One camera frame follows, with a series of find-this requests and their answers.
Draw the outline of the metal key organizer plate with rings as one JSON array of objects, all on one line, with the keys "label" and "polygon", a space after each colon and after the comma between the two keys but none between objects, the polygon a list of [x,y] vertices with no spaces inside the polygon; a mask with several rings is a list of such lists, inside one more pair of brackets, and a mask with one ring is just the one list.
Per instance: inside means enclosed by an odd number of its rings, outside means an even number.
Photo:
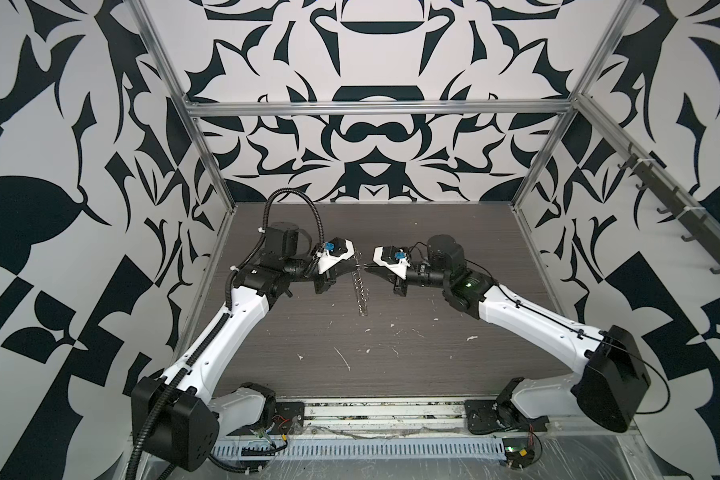
[{"label": "metal key organizer plate with rings", "polygon": [[357,302],[358,314],[361,317],[365,317],[368,315],[368,292],[365,288],[362,278],[363,263],[361,253],[355,252],[353,255],[353,259],[355,262],[355,267],[352,271],[352,281]]}]

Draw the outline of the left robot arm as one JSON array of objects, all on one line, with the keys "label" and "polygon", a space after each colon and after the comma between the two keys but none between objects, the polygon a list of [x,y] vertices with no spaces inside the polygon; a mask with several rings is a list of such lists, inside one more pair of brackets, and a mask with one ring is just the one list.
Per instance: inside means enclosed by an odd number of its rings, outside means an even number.
[{"label": "left robot arm", "polygon": [[126,478],[137,477],[146,453],[171,469],[194,471],[212,458],[221,435],[249,429],[265,436],[272,427],[274,391],[247,382],[217,397],[222,374],[292,284],[310,282],[321,294],[354,271],[357,258],[352,241],[341,237],[321,239],[300,253],[300,229],[292,223],[279,222],[260,233],[250,257],[231,269],[224,303],[200,336],[159,377],[144,378],[132,390],[133,443]]}]

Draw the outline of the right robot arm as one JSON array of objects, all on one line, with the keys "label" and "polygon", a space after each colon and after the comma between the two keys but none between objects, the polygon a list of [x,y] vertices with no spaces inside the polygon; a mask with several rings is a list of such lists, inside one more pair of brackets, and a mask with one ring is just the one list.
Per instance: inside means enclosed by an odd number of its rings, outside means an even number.
[{"label": "right robot arm", "polygon": [[391,283],[399,296],[411,286],[438,289],[458,312],[523,338],[569,370],[544,380],[511,380],[491,406],[493,429],[549,416],[584,416],[616,433],[629,429],[651,386],[630,332],[586,325],[521,297],[467,259],[449,235],[431,237],[426,249],[416,260],[411,247],[380,246],[365,269]]}]

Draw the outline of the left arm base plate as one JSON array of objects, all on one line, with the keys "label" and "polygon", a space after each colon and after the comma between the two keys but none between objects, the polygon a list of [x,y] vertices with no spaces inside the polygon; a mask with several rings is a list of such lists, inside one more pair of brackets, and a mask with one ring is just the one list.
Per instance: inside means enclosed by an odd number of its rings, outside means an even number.
[{"label": "left arm base plate", "polygon": [[246,425],[231,432],[231,435],[255,435],[273,433],[276,436],[289,435],[300,429],[305,417],[306,404],[302,401],[277,401],[272,408],[266,408],[262,418],[253,425]]}]

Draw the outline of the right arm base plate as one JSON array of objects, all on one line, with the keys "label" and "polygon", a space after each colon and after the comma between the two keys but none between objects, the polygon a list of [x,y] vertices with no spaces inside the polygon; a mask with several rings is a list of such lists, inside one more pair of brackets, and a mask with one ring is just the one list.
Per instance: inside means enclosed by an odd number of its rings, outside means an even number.
[{"label": "right arm base plate", "polygon": [[473,435],[489,435],[498,432],[546,432],[547,416],[528,418],[510,401],[466,400],[464,402],[466,426]]}]

